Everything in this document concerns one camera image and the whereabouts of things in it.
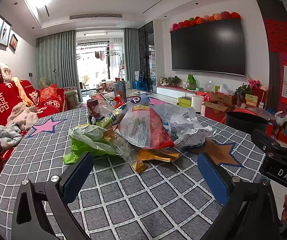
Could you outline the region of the white written paper sheet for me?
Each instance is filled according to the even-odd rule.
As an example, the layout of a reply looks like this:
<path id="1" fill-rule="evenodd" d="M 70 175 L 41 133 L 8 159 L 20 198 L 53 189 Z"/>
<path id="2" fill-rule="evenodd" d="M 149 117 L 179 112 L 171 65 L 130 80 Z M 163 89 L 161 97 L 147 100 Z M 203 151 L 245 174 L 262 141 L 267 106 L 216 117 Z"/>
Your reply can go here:
<path id="1" fill-rule="evenodd" d="M 197 119 L 197 113 L 193 107 L 180 107 L 172 104 L 159 104 L 153 109 L 162 119 L 175 147 L 200 147 L 215 134 L 215 129 L 210 125 L 205 127 Z"/>

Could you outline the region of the grey checked star rug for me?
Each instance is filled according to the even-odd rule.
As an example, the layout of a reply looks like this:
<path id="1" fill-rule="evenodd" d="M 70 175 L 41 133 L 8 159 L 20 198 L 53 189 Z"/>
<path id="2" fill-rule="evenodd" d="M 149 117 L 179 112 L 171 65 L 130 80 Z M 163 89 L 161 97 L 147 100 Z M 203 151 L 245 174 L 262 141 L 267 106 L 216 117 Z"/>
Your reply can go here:
<path id="1" fill-rule="evenodd" d="M 20 183 L 47 181 L 65 170 L 69 129 L 86 123 L 86 109 L 54 114 L 54 132 L 29 131 L 0 175 L 0 234 L 11 238 Z M 202 177 L 197 156 L 182 153 L 174 163 L 148 161 L 142 174 L 123 159 L 95 160 L 69 209 L 92 239 L 201 239 L 222 206 Z"/>

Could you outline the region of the white cylindrical bin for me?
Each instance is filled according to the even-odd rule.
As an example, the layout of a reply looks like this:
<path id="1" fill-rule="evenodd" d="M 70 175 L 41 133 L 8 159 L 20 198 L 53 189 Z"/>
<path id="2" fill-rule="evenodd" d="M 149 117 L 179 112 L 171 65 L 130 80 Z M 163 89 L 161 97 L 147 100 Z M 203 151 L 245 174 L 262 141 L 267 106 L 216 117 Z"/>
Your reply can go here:
<path id="1" fill-rule="evenodd" d="M 193 107 L 197 113 L 200 113 L 203 101 L 204 101 L 203 96 L 193 95 L 191 97 L 191 107 Z"/>

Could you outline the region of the small red framed picture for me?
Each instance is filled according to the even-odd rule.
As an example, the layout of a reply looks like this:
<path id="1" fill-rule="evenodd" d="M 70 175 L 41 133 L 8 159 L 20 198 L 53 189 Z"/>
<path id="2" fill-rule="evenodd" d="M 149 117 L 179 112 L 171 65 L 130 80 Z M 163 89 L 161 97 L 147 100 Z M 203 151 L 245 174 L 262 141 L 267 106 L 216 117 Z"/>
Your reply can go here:
<path id="1" fill-rule="evenodd" d="M 15 34 L 12 34 L 9 46 L 15 51 L 17 48 L 18 39 Z"/>

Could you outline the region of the gold foil wrapper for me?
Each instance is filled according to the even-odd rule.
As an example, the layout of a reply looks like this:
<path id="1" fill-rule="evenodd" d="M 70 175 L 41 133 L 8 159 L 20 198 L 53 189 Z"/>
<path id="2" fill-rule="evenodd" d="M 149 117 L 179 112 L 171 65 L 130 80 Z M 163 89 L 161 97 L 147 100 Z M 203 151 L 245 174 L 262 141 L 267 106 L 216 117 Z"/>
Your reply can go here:
<path id="1" fill-rule="evenodd" d="M 131 168 L 138 174 L 143 173 L 147 169 L 145 161 L 157 160 L 163 162 L 174 162 L 179 159 L 180 153 L 174 148 L 145 150 L 141 149 L 135 153 L 134 160 L 131 161 Z"/>

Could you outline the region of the red white snack bag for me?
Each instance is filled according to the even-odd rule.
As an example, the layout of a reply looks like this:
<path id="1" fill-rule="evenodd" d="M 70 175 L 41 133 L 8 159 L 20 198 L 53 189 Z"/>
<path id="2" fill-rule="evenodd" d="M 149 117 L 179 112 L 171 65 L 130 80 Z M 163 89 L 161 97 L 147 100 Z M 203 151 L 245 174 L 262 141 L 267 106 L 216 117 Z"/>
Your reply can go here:
<path id="1" fill-rule="evenodd" d="M 161 117 L 149 106 L 131 107 L 118 124 L 116 132 L 130 144 L 145 150 L 174 147 Z"/>

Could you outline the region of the grey green left curtain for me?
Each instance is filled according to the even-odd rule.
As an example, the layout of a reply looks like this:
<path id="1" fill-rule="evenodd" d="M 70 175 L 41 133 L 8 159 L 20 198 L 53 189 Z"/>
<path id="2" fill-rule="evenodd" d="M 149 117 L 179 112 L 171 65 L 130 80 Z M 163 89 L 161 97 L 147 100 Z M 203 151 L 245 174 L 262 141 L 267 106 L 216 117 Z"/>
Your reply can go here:
<path id="1" fill-rule="evenodd" d="M 76 30 L 64 31 L 36 40 L 37 78 L 48 78 L 58 87 L 76 87 L 82 101 L 76 57 Z"/>

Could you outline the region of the red embroidered cushion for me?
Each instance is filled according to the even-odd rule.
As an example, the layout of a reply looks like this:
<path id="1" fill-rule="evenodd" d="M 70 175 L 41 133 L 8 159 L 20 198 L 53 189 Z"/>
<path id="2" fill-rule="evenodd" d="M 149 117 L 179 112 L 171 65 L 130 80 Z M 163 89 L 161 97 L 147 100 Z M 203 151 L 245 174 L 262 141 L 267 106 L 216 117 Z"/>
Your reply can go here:
<path id="1" fill-rule="evenodd" d="M 51 97 L 57 96 L 57 84 L 50 85 L 46 88 L 39 90 L 40 92 L 40 102 L 44 102 Z"/>

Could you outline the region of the grey green curtain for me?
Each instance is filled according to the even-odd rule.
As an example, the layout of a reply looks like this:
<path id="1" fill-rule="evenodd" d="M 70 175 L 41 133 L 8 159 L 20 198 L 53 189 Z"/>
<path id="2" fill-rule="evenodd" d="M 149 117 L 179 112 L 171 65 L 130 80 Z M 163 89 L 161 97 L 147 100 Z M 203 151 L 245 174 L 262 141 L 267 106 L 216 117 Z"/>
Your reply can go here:
<path id="1" fill-rule="evenodd" d="M 64 31 L 36 40 L 37 78 L 48 78 L 58 87 L 76 87 L 82 101 L 76 57 L 76 30 Z"/>
<path id="2" fill-rule="evenodd" d="M 140 51 L 138 29 L 124 29 L 124 49 L 126 79 L 130 82 L 131 88 L 135 81 L 135 72 L 140 71 Z"/>

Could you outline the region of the colourful paper lantern garland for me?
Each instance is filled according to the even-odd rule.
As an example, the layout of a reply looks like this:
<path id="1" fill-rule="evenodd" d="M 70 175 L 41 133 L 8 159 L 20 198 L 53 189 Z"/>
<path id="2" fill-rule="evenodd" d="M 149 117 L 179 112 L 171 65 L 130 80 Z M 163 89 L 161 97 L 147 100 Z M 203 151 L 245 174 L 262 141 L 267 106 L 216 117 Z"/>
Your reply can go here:
<path id="1" fill-rule="evenodd" d="M 222 20 L 229 20 L 229 19 L 241 19 L 241 16 L 238 12 L 228 12 L 228 11 L 222 11 L 220 13 L 215 13 L 212 15 L 204 15 L 204 16 L 195 16 L 191 17 L 188 20 L 184 20 L 178 23 L 173 23 L 171 28 L 169 29 L 169 32 L 177 31 L 180 29 L 193 27 L 198 24 L 203 24 L 205 22 L 215 22 L 215 21 L 222 21 Z"/>

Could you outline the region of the framed double wall picture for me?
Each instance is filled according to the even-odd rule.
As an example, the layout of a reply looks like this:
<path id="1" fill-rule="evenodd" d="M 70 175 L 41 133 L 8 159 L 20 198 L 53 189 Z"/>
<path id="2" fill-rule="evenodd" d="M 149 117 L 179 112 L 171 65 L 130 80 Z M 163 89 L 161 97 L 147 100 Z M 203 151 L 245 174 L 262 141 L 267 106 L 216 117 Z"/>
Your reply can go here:
<path id="1" fill-rule="evenodd" d="M 7 47 L 9 45 L 10 32 L 12 24 L 0 14 L 0 45 Z"/>

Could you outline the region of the large wall television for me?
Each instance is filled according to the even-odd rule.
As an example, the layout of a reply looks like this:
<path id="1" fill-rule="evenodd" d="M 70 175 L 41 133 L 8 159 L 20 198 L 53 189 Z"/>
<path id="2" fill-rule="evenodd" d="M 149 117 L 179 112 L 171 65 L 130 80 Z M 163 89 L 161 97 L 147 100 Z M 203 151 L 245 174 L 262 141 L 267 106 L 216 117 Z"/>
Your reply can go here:
<path id="1" fill-rule="evenodd" d="M 173 71 L 245 76 L 240 19 L 205 22 L 171 32 Z"/>

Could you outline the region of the pink fleece blanket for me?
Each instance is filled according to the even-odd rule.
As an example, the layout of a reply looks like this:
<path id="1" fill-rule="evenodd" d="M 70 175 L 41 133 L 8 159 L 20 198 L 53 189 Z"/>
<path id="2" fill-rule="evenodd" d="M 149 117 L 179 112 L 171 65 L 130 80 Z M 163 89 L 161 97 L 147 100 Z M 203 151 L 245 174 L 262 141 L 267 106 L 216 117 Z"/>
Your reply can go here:
<path id="1" fill-rule="evenodd" d="M 15 124 L 22 131 L 29 130 L 38 121 L 37 108 L 35 105 L 27 107 L 20 102 L 13 107 L 7 118 L 7 126 Z"/>

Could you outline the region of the red cardboard gift box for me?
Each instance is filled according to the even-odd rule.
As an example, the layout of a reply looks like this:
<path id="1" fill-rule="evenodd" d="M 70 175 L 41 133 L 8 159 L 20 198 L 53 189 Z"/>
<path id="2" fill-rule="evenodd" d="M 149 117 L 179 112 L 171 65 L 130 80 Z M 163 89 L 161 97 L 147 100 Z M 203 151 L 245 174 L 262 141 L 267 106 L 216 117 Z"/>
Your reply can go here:
<path id="1" fill-rule="evenodd" d="M 204 116 L 217 122 L 221 122 L 226 113 L 235 109 L 237 98 L 235 95 L 210 92 L 203 102 Z"/>

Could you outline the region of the red drink can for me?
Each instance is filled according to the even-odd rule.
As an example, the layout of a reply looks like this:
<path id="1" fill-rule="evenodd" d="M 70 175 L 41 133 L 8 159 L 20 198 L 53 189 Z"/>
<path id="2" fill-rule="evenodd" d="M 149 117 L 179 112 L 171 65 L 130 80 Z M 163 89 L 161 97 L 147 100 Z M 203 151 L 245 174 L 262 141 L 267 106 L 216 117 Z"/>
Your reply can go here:
<path id="1" fill-rule="evenodd" d="M 100 114 L 95 111 L 95 108 L 98 104 L 98 99 L 92 98 L 87 100 L 88 121 L 91 125 L 95 125 L 96 122 L 100 119 Z"/>

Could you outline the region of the black trash bin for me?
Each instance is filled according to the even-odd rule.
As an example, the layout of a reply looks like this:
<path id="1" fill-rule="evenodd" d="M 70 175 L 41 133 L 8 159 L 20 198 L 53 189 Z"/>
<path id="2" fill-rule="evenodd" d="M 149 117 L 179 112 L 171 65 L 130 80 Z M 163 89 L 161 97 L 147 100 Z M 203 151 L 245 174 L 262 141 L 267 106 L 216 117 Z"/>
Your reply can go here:
<path id="1" fill-rule="evenodd" d="M 268 126 L 268 121 L 264 118 L 243 112 L 227 112 L 225 124 L 231 128 L 252 135 L 256 129 L 265 133 Z"/>

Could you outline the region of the grey green right curtain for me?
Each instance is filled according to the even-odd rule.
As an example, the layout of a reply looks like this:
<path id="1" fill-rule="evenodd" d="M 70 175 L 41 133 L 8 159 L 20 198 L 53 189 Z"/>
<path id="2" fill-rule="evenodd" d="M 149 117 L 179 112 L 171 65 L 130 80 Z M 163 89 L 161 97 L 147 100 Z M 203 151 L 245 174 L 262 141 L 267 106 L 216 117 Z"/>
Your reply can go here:
<path id="1" fill-rule="evenodd" d="M 126 79 L 130 82 L 131 88 L 135 81 L 135 72 L 140 71 L 140 51 L 138 29 L 124 29 L 124 49 Z"/>

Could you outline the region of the green plastic bag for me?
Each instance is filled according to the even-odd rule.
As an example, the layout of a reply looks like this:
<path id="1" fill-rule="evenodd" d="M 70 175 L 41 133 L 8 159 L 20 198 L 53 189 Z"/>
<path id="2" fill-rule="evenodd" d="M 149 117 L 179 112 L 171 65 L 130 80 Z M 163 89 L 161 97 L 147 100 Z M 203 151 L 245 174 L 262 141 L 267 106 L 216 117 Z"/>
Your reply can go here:
<path id="1" fill-rule="evenodd" d="M 105 139 L 107 131 L 105 128 L 90 124 L 69 129 L 71 149 L 70 153 L 63 156 L 64 164 L 76 163 L 84 152 L 90 152 L 93 156 L 118 155 L 113 145 Z"/>

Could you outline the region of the tall blue white can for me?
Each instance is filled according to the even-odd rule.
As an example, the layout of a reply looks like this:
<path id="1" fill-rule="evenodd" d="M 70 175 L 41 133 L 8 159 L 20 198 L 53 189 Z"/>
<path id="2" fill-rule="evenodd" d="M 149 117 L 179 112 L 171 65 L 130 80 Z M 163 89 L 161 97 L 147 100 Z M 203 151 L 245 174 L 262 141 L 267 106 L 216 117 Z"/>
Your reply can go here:
<path id="1" fill-rule="evenodd" d="M 125 81 L 115 81 L 113 82 L 114 96 L 120 96 L 123 102 L 127 102 L 127 92 Z"/>

